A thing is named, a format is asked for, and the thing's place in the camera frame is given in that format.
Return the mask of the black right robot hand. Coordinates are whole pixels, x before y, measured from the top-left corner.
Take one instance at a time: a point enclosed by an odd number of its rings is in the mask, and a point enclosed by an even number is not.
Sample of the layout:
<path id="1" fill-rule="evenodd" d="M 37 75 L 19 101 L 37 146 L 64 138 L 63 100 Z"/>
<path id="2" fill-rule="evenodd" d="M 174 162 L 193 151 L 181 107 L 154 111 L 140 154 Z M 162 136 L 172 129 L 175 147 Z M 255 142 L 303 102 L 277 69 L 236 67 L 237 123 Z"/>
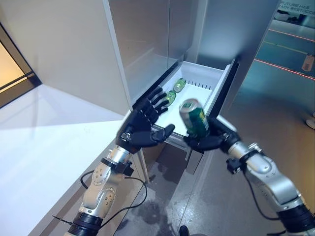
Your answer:
<path id="1" fill-rule="evenodd" d="M 217 118 L 207 118 L 209 129 L 204 137 L 194 137 L 192 134 L 184 136 L 184 142 L 198 152 L 220 149 L 224 153 L 236 143 L 241 141 L 235 127 L 230 123 L 225 124 Z"/>

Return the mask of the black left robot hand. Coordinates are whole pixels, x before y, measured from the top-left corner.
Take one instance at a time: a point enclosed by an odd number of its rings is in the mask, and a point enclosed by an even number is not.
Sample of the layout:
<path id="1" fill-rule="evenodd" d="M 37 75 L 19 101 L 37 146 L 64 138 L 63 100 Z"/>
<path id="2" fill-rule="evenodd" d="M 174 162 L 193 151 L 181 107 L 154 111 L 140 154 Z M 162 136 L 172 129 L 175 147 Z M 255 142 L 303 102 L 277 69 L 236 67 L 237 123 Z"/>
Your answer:
<path id="1" fill-rule="evenodd" d="M 164 142 L 174 131 L 175 125 L 169 124 L 154 131 L 153 125 L 159 116 L 168 111 L 167 93 L 157 87 L 143 98 L 126 117 L 115 138 L 115 144 L 135 154 L 141 148 L 157 146 Z"/>

